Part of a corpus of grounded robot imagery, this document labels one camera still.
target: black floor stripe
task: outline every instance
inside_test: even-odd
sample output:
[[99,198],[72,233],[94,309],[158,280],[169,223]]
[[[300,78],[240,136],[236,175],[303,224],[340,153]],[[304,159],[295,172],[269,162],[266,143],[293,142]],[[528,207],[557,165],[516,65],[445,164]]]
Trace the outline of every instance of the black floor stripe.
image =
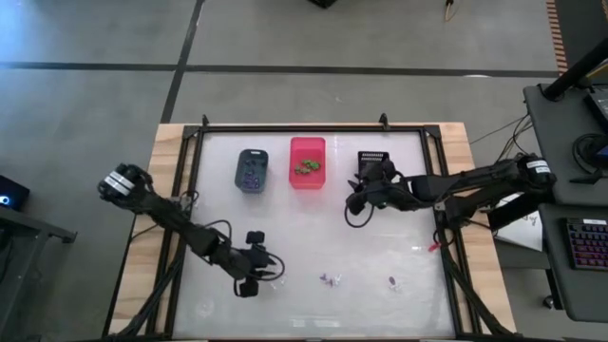
[[194,6],[192,12],[192,18],[190,18],[190,25],[186,32],[186,37],[183,40],[183,46],[181,47],[180,59],[178,60],[178,68],[173,75],[173,81],[169,88],[169,94],[167,100],[164,103],[162,109],[161,124],[168,124],[171,122],[173,116],[173,108],[175,108],[175,102],[178,99],[178,93],[180,92],[181,79],[183,79],[183,73],[186,70],[186,63],[188,62],[188,56],[190,56],[190,50],[194,42],[194,37],[197,34],[197,26],[199,25],[200,11],[202,10],[202,3],[204,0],[197,0],[197,4]]
[[0,62],[0,69],[174,71],[177,65],[130,63]]
[[186,66],[187,72],[556,78],[555,70],[484,70],[356,66]]

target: red clip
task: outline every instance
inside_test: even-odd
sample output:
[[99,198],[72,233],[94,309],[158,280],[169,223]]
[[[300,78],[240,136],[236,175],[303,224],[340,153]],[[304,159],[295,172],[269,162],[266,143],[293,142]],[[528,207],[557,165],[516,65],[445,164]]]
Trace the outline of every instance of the red clip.
[[428,251],[434,252],[439,247],[441,247],[441,243],[437,242],[435,244],[430,245],[430,247],[428,247]]

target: gray floor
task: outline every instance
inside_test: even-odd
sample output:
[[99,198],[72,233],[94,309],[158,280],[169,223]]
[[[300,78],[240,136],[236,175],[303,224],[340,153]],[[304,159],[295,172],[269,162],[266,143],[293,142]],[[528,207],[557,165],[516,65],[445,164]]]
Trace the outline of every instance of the gray floor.
[[[555,70],[543,0],[207,0],[190,64]],[[0,62],[176,64],[195,0],[7,0]],[[98,199],[118,162],[146,165],[172,72],[0,70],[0,174],[31,188],[27,212],[79,232],[50,243],[23,310],[48,341],[94,338],[105,323],[132,215]],[[173,123],[465,122],[469,139],[524,112],[532,78],[186,73]],[[471,145],[495,161],[511,125]],[[534,133],[521,145],[537,151]],[[539,272],[504,272],[518,330],[605,336],[607,325],[539,307]]]

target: black keyboard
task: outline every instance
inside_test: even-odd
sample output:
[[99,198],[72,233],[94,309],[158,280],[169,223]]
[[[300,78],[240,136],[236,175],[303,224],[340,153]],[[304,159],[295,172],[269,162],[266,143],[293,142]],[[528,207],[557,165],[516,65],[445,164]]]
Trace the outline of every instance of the black keyboard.
[[602,219],[566,218],[566,244],[572,268],[608,271],[608,224]]

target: white tabletop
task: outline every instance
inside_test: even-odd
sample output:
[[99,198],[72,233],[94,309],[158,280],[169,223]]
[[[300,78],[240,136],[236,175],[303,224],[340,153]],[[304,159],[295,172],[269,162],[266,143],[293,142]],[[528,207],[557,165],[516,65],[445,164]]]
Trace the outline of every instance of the white tabletop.
[[[293,136],[326,140],[322,189],[295,190],[289,184]],[[269,154],[260,195],[243,194],[234,185],[238,154],[246,148]],[[239,298],[231,277],[188,251],[175,338],[454,335],[440,254],[428,251],[435,230],[432,211],[376,210],[362,229],[344,221],[357,151],[389,152],[406,176],[426,173],[418,133],[205,134],[193,221],[228,219],[237,248],[247,247],[248,231],[261,230],[268,251],[287,266],[280,280],[260,283],[258,296]],[[368,210],[351,221],[363,221]],[[338,286],[325,284],[319,279],[323,274],[341,276]]]

